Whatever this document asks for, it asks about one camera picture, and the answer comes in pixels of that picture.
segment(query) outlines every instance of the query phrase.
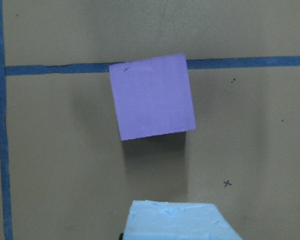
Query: vertical tape line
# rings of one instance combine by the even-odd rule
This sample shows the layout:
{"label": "vertical tape line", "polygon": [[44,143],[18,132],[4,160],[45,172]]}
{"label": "vertical tape line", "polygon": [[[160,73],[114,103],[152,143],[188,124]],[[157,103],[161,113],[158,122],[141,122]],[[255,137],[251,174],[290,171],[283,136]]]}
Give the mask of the vertical tape line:
{"label": "vertical tape line", "polygon": [[5,240],[13,240],[9,151],[6,129],[7,89],[5,76],[5,43],[2,7],[2,0],[0,0],[0,171],[4,237]]}

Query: light blue foam block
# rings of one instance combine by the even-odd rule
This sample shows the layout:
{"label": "light blue foam block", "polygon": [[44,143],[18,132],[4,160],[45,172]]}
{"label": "light blue foam block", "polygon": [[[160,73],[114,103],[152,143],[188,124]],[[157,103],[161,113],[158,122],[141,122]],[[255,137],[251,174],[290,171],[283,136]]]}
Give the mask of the light blue foam block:
{"label": "light blue foam block", "polygon": [[132,202],[123,240],[242,240],[214,204]]}

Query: black object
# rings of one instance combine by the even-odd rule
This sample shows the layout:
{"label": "black object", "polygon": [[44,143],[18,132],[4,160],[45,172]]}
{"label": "black object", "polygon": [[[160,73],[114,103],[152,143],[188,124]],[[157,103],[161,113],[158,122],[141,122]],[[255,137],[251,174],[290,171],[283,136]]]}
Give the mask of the black object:
{"label": "black object", "polygon": [[232,184],[229,182],[229,180],[228,180],[228,181],[224,181],[223,183],[225,184],[224,187],[226,187],[227,185],[230,185],[230,186],[232,185]]}

